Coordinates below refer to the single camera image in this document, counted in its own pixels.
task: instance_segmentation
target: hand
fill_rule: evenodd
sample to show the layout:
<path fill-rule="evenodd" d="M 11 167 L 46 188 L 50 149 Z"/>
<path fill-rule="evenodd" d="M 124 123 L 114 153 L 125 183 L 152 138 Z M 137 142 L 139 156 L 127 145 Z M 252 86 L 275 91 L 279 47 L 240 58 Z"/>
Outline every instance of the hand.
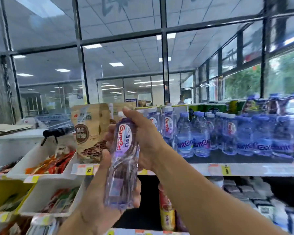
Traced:
<path fill-rule="evenodd" d="M 106 178 L 111 165 L 111 155 L 103 150 L 102 160 L 93 180 L 86 190 L 79 205 L 79 212 L 84 226 L 89 226 L 91 234 L 101 235 L 108 231 L 119 220 L 124 211 L 107 207 L 103 204 L 106 189 Z M 140 205 L 141 182 L 137 178 L 133 205 Z"/>
<path fill-rule="evenodd" d="M 130 110 L 128 107 L 123 108 L 123 113 L 137 125 L 136 140 L 140 146 L 139 168 L 155 172 L 156 160 L 161 156 L 164 149 L 171 149 L 171 147 L 164 141 L 153 123 L 145 118 L 143 114 L 136 110 Z M 115 124 L 109 125 L 108 132 L 104 136 L 108 148 L 112 145 L 114 130 Z"/>

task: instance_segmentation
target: right hand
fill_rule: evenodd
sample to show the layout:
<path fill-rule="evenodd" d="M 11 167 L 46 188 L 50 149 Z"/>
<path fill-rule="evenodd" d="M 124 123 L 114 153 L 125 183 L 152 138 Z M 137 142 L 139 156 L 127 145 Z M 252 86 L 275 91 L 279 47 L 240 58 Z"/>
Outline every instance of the right hand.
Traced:
<path fill-rule="evenodd" d="M 155 172 L 156 160 L 161 156 L 164 149 L 171 147 L 162 138 L 153 123 L 136 110 L 123 108 L 126 117 L 131 118 L 137 126 L 136 140 L 140 146 L 138 166 Z M 114 139 L 115 124 L 109 125 L 108 132 L 104 136 L 108 148 Z"/>

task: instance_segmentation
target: person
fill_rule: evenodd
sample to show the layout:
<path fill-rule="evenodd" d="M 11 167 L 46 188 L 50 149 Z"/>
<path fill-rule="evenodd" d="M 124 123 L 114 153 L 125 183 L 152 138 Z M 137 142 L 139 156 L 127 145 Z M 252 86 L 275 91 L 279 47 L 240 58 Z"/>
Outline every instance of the person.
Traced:
<path fill-rule="evenodd" d="M 178 105 L 183 105 L 184 104 L 184 96 L 180 95 L 180 101 L 177 103 Z"/>
<path fill-rule="evenodd" d="M 179 212 L 189 233 L 209 235 L 286 235 L 278 226 L 249 205 L 211 183 L 163 140 L 152 122 L 141 113 L 123 108 L 126 117 L 137 125 L 140 145 L 139 168 L 153 171 L 173 207 Z M 111 147 L 115 125 L 105 135 Z M 61 226 L 58 235 L 102 235 L 121 217 L 123 211 L 106 207 L 103 197 L 111 155 L 103 151 L 97 173 L 80 205 Z M 134 207 L 140 204 L 138 180 Z"/>

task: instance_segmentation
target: left hand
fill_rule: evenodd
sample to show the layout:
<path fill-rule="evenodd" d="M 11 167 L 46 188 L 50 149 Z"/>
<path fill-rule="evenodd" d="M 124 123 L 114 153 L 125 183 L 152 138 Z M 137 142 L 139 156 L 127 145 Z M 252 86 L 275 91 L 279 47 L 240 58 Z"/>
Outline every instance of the left hand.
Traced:
<path fill-rule="evenodd" d="M 87 234 L 102 235 L 107 232 L 119 220 L 124 211 L 107 207 L 103 204 L 104 195 L 106 190 L 106 179 L 111 165 L 111 155 L 108 150 L 103 150 L 102 160 L 100 166 L 95 174 L 93 180 L 86 190 L 86 194 L 76 209 L 75 217 L 79 217 L 79 226 L 83 227 L 80 230 L 84 231 L 87 227 Z M 141 201 L 141 182 L 137 178 L 136 190 L 133 196 L 134 208 L 138 208 Z M 74 222 L 73 218 L 67 219 L 67 223 L 63 224 L 70 227 L 70 223 Z"/>

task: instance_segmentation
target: brown paper bag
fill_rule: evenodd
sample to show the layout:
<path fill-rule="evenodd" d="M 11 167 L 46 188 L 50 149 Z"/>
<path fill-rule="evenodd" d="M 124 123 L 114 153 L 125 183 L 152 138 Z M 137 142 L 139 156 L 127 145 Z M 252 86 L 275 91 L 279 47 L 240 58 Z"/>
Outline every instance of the brown paper bag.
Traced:
<path fill-rule="evenodd" d="M 75 126 L 77 156 L 81 163 L 100 163 L 106 148 L 103 136 L 110 124 L 108 104 L 73 106 L 71 121 Z"/>
<path fill-rule="evenodd" d="M 109 104 L 111 123 L 115 124 L 116 122 L 120 121 L 121 118 L 118 116 L 118 112 L 122 111 L 124 106 L 129 107 L 131 110 L 134 110 L 136 108 L 136 102 Z"/>

